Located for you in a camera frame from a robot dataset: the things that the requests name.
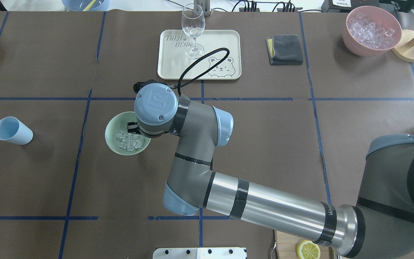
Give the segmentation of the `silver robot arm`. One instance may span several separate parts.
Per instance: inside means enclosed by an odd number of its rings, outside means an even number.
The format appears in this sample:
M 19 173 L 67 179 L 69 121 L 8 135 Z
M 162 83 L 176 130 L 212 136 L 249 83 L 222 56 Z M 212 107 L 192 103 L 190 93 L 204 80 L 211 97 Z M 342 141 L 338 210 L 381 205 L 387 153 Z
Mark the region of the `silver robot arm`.
M 228 143 L 232 115 L 155 80 L 133 88 L 136 122 L 129 132 L 179 137 L 163 195 L 167 210 L 192 216 L 205 208 L 330 246 L 345 258 L 395 259 L 414 251 L 414 135 L 374 139 L 356 205 L 335 208 L 214 172 L 214 149 Z

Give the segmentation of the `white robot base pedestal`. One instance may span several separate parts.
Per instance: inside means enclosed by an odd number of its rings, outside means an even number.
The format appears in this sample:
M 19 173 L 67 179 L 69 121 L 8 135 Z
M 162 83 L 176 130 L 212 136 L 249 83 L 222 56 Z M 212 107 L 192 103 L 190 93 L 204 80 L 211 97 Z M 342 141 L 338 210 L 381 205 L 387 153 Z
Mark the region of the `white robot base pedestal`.
M 246 259 L 244 247 L 180 247 L 159 248 L 153 252 L 153 259 Z

